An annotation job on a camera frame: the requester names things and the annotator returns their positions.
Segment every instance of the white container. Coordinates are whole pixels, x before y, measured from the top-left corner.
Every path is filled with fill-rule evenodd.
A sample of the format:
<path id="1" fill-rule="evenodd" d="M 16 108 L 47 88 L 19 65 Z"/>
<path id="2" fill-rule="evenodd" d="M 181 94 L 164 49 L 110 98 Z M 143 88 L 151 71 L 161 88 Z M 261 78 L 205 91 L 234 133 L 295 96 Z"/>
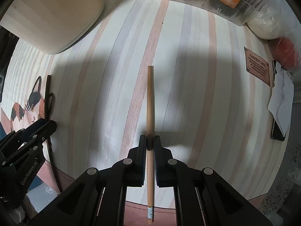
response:
<path id="1" fill-rule="evenodd" d="M 99 18 L 104 0 L 14 0 L 0 25 L 47 54 L 78 40 Z"/>

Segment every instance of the white paper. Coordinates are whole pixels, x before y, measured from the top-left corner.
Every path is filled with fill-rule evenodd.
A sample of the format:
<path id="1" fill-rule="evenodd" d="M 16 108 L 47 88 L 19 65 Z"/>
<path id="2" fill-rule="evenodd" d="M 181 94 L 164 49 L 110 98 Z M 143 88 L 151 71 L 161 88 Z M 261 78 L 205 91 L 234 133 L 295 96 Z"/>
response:
<path id="1" fill-rule="evenodd" d="M 283 137 L 290 125 L 292 104 L 294 97 L 294 85 L 288 73 L 281 68 L 281 65 L 276 63 L 274 87 L 268 110 L 273 114 L 273 117 L 278 124 Z"/>

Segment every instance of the white tape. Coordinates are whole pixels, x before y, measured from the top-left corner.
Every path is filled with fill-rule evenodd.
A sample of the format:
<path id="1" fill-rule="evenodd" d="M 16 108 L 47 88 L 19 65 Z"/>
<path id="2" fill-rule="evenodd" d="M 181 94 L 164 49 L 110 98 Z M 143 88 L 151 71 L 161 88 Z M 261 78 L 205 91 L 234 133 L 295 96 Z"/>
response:
<path id="1" fill-rule="evenodd" d="M 153 207 L 147 207 L 147 218 L 153 219 Z"/>

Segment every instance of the red object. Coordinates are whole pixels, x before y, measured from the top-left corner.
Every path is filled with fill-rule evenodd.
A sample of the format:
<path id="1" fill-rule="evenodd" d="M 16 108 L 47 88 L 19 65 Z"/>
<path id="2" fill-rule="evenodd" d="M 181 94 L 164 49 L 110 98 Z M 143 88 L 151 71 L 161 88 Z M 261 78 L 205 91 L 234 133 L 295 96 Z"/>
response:
<path id="1" fill-rule="evenodd" d="M 269 40 L 273 58 L 286 70 L 292 70 L 300 64 L 300 55 L 295 50 L 292 41 L 286 37 Z"/>

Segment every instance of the wooden chopstick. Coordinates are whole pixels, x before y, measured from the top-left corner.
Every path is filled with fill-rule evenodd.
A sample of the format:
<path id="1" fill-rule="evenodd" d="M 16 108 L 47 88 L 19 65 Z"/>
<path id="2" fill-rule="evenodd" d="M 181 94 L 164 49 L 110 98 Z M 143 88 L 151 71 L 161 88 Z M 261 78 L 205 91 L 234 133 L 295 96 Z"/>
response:
<path id="1" fill-rule="evenodd" d="M 152 224 L 154 218 L 154 150 L 153 137 L 155 129 L 155 101 L 154 101 L 154 67 L 147 67 L 147 112 L 146 112 L 146 137 L 147 137 L 147 222 Z"/>

